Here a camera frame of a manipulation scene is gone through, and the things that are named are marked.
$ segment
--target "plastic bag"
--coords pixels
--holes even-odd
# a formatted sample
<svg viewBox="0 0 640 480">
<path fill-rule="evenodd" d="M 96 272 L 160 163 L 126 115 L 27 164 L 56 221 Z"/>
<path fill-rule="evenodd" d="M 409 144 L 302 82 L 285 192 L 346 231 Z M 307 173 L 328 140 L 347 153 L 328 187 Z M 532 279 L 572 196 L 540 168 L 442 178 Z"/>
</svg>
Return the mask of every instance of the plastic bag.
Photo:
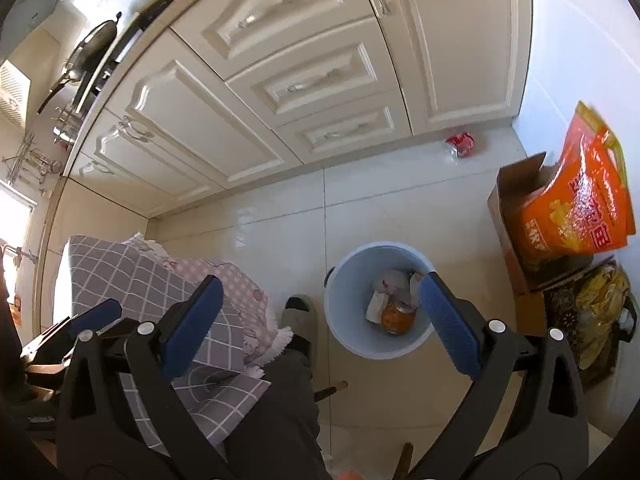
<svg viewBox="0 0 640 480">
<path fill-rule="evenodd" d="M 612 325 L 620 318 L 630 284 L 625 271 L 615 264 L 602 266 L 575 297 L 578 311 L 578 367 L 586 370 L 606 346 Z"/>
<path fill-rule="evenodd" d="M 533 268 L 563 255 L 623 247 L 627 235 L 636 233 L 620 143 L 583 102 L 569 126 L 555 175 L 506 220 L 523 263 Z"/>
</svg>

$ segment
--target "foot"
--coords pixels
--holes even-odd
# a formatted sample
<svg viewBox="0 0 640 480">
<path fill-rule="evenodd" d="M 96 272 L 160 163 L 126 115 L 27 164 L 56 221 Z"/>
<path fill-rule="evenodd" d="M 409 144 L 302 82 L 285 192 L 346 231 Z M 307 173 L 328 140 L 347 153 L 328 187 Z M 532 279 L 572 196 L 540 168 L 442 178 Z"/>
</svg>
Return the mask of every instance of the foot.
<svg viewBox="0 0 640 480">
<path fill-rule="evenodd" d="M 316 364 L 318 344 L 318 316 L 311 298 L 307 296 L 289 298 L 282 313 L 282 325 L 290 326 L 294 335 L 308 342 L 308 351 L 304 353 L 313 369 Z"/>
</svg>

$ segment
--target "pan handle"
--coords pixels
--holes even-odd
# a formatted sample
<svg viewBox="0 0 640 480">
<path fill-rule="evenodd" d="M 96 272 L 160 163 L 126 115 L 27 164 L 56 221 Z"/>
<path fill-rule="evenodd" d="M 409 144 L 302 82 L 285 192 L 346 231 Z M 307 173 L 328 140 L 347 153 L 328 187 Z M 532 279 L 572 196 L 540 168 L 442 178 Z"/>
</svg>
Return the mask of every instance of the pan handle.
<svg viewBox="0 0 640 480">
<path fill-rule="evenodd" d="M 65 87 L 69 79 L 63 76 L 60 79 L 58 79 L 58 81 L 59 83 L 56 86 L 54 86 L 51 90 L 49 90 L 49 95 L 46 97 L 46 99 L 44 99 L 44 101 L 40 105 L 40 108 L 38 108 L 38 115 L 42 113 L 42 111 L 44 110 L 44 107 L 49 104 L 49 101 L 51 101 L 53 97 Z"/>
</svg>

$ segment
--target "white cabinet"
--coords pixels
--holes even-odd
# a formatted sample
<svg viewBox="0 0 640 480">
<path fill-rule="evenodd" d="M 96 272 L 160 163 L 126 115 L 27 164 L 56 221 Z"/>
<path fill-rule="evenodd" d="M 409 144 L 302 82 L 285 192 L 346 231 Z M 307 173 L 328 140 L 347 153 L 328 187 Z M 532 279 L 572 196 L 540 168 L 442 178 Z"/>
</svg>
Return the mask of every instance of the white cabinet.
<svg viewBox="0 0 640 480">
<path fill-rule="evenodd" d="M 397 89 L 374 17 L 297 43 L 227 82 L 267 126 L 282 126 L 363 96 Z"/>
<path fill-rule="evenodd" d="M 76 168 L 89 163 L 85 155 L 81 154 L 79 158 L 81 160 L 76 160 L 72 176 L 78 176 Z M 138 231 L 145 233 L 146 225 L 146 218 L 121 206 L 120 201 L 107 200 L 68 178 L 53 219 L 48 248 L 62 254 L 69 237 L 73 235 L 121 242 Z"/>
<path fill-rule="evenodd" d="M 153 135 L 140 148 L 163 150 L 225 189 L 300 164 L 170 30 L 133 66 L 106 106 L 120 118 L 127 116 L 134 127 L 128 136 Z M 139 142 L 127 136 L 121 140 Z M 175 189 L 166 186 L 160 187 L 175 196 Z"/>
<path fill-rule="evenodd" d="M 396 89 L 318 112 L 276 133 L 302 162 L 313 162 L 410 137 L 411 129 Z"/>
<path fill-rule="evenodd" d="M 517 115 L 531 0 L 371 0 L 414 134 Z"/>
<path fill-rule="evenodd" d="M 223 190 L 193 168 L 197 162 L 189 152 L 129 116 L 121 120 L 107 109 L 98 116 L 81 151 L 110 170 L 162 191 L 169 197 L 167 210 Z"/>
<path fill-rule="evenodd" d="M 78 153 L 69 176 L 78 184 L 146 218 L 173 206 L 172 198 L 158 188 L 83 152 Z"/>
<path fill-rule="evenodd" d="M 281 48 L 372 15 L 368 0 L 201 0 L 172 27 L 226 80 Z"/>
</svg>

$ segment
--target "screw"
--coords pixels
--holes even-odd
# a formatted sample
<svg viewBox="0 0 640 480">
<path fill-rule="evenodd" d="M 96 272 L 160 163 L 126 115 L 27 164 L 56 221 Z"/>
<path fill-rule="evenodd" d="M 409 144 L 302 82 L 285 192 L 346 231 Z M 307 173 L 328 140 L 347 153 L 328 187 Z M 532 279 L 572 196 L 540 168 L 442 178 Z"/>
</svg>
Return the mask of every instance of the screw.
<svg viewBox="0 0 640 480">
<path fill-rule="evenodd" d="M 552 328 L 549 330 L 549 335 L 551 336 L 551 339 L 555 339 L 556 341 L 562 341 L 562 339 L 564 339 L 564 334 L 559 328 Z"/>
<path fill-rule="evenodd" d="M 491 330 L 491 332 L 495 332 L 495 333 L 501 334 L 502 332 L 507 330 L 507 327 L 499 319 L 492 319 L 489 322 L 489 330 Z"/>
<path fill-rule="evenodd" d="M 82 330 L 82 332 L 78 334 L 78 339 L 83 343 L 86 343 L 87 341 L 91 341 L 91 338 L 93 336 L 94 336 L 94 331 L 87 329 L 87 330 Z"/>
<path fill-rule="evenodd" d="M 149 335 L 155 330 L 156 326 L 150 321 L 145 321 L 138 325 L 138 333 L 140 335 Z"/>
</svg>

